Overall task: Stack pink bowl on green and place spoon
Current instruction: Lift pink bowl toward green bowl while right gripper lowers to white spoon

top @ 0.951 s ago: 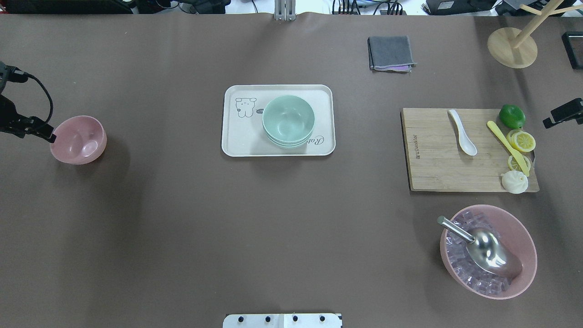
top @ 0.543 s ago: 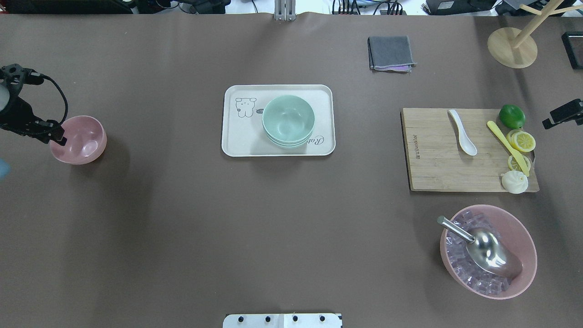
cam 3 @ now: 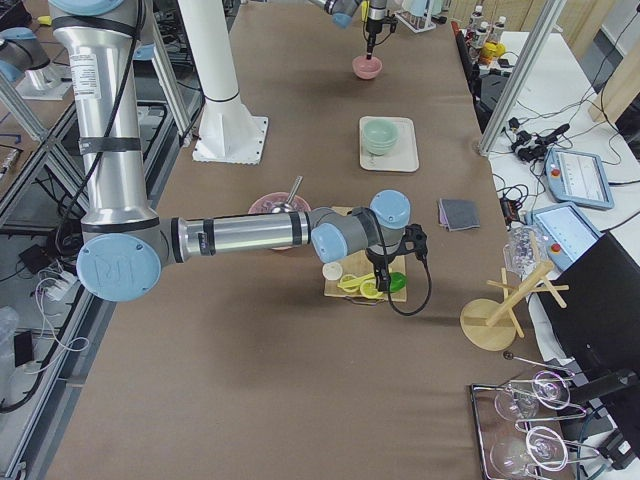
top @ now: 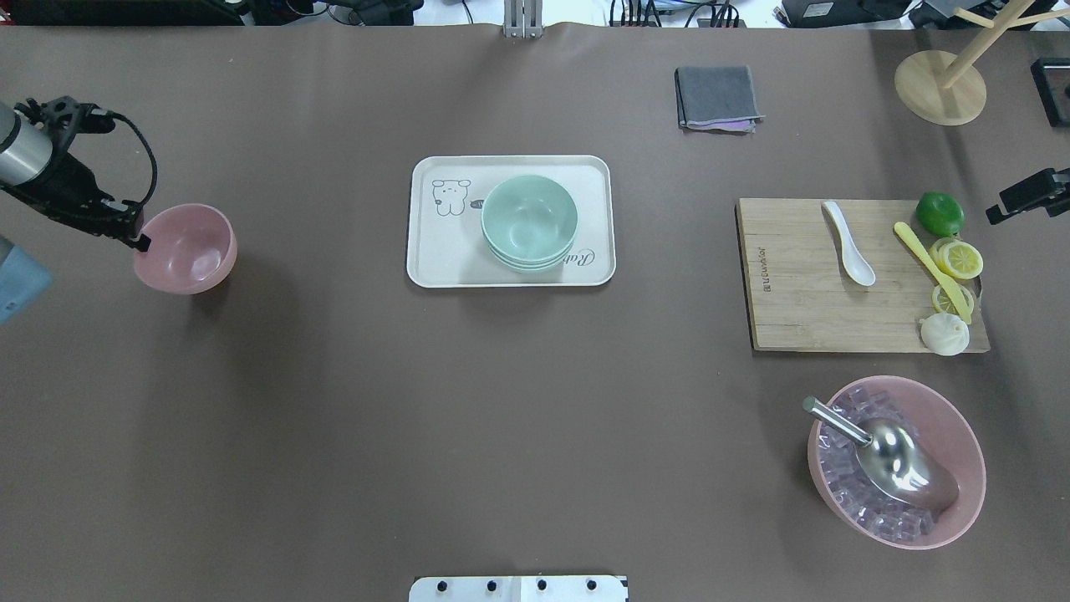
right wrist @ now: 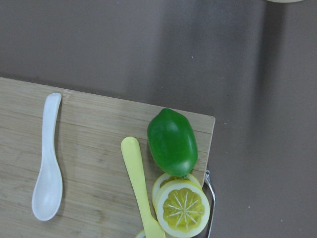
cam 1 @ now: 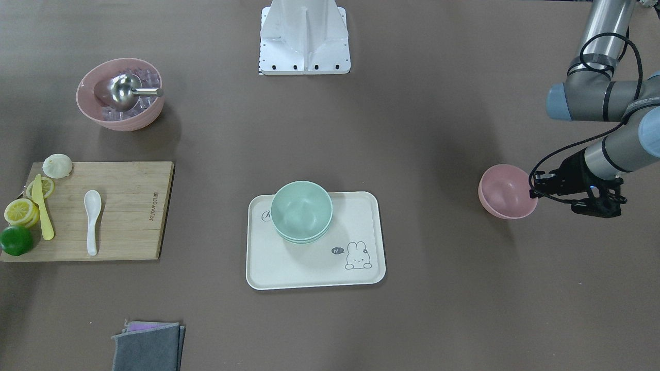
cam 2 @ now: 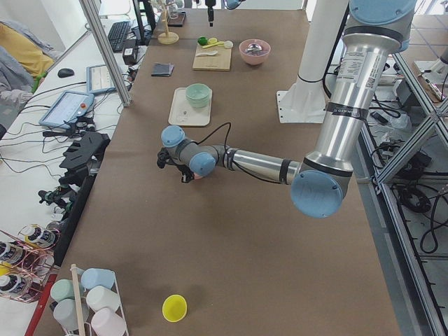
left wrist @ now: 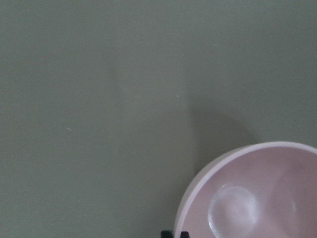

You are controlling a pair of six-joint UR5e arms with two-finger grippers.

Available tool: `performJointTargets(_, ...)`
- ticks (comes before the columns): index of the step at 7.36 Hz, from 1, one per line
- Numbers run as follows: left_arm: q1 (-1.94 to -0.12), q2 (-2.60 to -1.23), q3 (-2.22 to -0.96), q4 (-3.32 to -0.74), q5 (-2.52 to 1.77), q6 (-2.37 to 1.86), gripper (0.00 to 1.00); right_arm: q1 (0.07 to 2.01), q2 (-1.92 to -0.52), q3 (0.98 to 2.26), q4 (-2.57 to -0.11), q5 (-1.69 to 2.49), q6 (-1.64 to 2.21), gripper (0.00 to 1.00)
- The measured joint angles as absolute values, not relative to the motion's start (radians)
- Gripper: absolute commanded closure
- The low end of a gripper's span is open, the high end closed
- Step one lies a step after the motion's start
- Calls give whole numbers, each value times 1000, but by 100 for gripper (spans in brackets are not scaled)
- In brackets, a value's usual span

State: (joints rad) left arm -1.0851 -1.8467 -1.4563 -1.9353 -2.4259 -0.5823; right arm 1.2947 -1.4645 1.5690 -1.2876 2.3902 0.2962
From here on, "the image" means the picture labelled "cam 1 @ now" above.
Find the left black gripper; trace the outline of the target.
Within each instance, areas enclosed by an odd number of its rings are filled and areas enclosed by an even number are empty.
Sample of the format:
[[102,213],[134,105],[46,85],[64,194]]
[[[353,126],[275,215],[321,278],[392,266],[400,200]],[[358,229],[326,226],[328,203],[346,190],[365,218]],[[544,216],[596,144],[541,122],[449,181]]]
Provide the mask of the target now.
[[533,172],[530,198],[558,200],[556,194],[586,193],[584,199],[571,202],[573,213],[601,218],[621,216],[621,205],[628,201],[621,195],[624,179],[617,175],[613,179],[600,178],[587,166],[585,153],[583,149],[566,158],[554,172]]

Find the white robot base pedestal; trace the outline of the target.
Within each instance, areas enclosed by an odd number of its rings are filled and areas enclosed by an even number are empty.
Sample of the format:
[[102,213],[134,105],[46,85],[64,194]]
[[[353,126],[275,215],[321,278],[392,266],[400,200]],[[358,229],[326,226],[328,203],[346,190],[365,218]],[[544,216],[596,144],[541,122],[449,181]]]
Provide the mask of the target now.
[[335,1],[273,1],[261,10],[258,72],[341,75],[351,70],[347,12]]

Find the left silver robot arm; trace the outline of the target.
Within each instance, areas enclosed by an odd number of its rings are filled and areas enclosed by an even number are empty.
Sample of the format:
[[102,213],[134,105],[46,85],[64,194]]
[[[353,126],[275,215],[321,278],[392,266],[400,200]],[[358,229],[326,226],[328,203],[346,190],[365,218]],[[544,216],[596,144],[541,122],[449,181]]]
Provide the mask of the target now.
[[624,175],[658,162],[658,74],[644,78],[630,40],[634,1],[594,1],[566,80],[549,90],[547,115],[555,120],[615,122],[557,169],[535,166],[530,198],[568,204],[588,216],[620,216],[627,199]]

